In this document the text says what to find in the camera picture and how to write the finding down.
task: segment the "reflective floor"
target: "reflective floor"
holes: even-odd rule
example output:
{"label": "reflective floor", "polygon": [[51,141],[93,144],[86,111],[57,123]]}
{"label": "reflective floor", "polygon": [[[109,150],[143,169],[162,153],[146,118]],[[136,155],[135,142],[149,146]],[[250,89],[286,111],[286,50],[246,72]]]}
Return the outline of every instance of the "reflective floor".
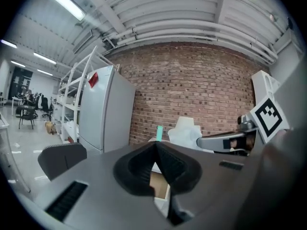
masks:
{"label": "reflective floor", "polygon": [[20,124],[20,129],[18,129],[19,118],[12,116],[11,106],[4,106],[0,109],[0,112],[10,124],[8,132],[12,155],[21,176],[31,191],[28,193],[24,190],[19,183],[13,166],[11,166],[12,159],[8,154],[9,147],[4,131],[0,133],[1,166],[12,187],[33,200],[43,187],[49,183],[49,179],[38,164],[37,157],[46,146],[61,144],[62,142],[58,135],[47,133],[45,128],[47,117],[42,118],[44,113],[42,111],[36,111],[38,118],[35,119],[34,129],[31,127],[31,122],[27,120],[24,120],[24,124]]}

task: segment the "white wall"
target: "white wall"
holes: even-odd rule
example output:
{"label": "white wall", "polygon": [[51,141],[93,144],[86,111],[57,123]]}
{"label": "white wall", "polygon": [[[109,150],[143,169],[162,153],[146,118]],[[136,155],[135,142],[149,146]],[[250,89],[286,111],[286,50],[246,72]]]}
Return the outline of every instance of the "white wall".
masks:
{"label": "white wall", "polygon": [[6,59],[3,59],[0,63],[0,92],[3,92],[5,99],[8,98],[13,71],[14,67]]}
{"label": "white wall", "polygon": [[50,97],[56,98],[57,95],[53,94],[53,88],[58,85],[59,82],[57,80],[33,72],[29,89],[32,91],[32,94],[36,92],[42,93],[49,101]]}
{"label": "white wall", "polygon": [[296,69],[299,59],[295,46],[290,43],[278,54],[277,61],[270,66],[272,77],[282,84]]}

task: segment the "desk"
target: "desk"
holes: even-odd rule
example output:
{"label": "desk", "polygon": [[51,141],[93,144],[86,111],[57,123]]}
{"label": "desk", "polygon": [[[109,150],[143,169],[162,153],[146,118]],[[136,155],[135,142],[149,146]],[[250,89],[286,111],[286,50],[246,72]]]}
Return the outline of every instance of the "desk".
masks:
{"label": "desk", "polygon": [[10,144],[10,140],[9,140],[9,132],[8,132],[8,127],[9,127],[9,123],[5,120],[5,118],[3,117],[3,115],[0,112],[0,132],[5,131],[6,132],[6,137],[8,139],[8,144],[9,144],[9,149],[10,151],[8,152],[8,156],[11,157],[12,159],[12,166],[14,168],[14,172],[17,174],[17,176],[19,177],[18,179],[20,180],[22,186],[24,187],[24,189],[29,193],[30,192],[30,188],[27,186],[27,184],[25,183],[23,177],[21,176],[19,169],[16,165],[15,159],[12,155],[12,149],[11,149],[11,144]]}
{"label": "desk", "polygon": [[17,97],[12,97],[12,116],[14,116],[14,111],[13,111],[14,101],[18,101],[18,105],[21,105],[23,103],[23,99],[19,99]]}

